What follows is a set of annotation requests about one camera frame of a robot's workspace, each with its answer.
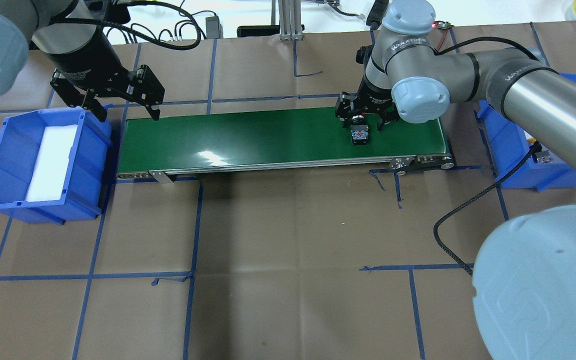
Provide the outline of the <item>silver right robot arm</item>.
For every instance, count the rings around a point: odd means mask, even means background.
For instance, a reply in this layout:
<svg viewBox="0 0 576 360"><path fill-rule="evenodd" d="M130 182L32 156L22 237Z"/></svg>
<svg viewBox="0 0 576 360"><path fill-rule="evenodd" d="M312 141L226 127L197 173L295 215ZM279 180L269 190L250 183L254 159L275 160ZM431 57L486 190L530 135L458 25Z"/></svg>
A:
<svg viewBox="0 0 576 360"><path fill-rule="evenodd" d="M358 53L364 75L356 95L341 93L335 114L364 133L363 114L386 122L423 124L451 104L486 100L535 137L518 164L481 198L541 150L576 169L576 83L509 39L508 48L453 54L437 51L428 34L435 10L426 0L386 1L381 30ZM437 244L471 276L478 331L494 360L576 360L576 205L510 219L484 240L473 266Z"/></svg>

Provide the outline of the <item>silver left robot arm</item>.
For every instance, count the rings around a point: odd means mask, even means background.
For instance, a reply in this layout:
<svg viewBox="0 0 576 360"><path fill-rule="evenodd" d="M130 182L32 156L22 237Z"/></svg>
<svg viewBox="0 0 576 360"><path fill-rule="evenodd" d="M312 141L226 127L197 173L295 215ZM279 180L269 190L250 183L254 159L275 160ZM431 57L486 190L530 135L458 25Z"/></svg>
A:
<svg viewBox="0 0 576 360"><path fill-rule="evenodd" d="M125 68L83 0L0 0L0 96L16 82L35 45L54 64L50 86L67 107L105 121L100 98L122 98L160 118L165 89L146 65Z"/></svg>

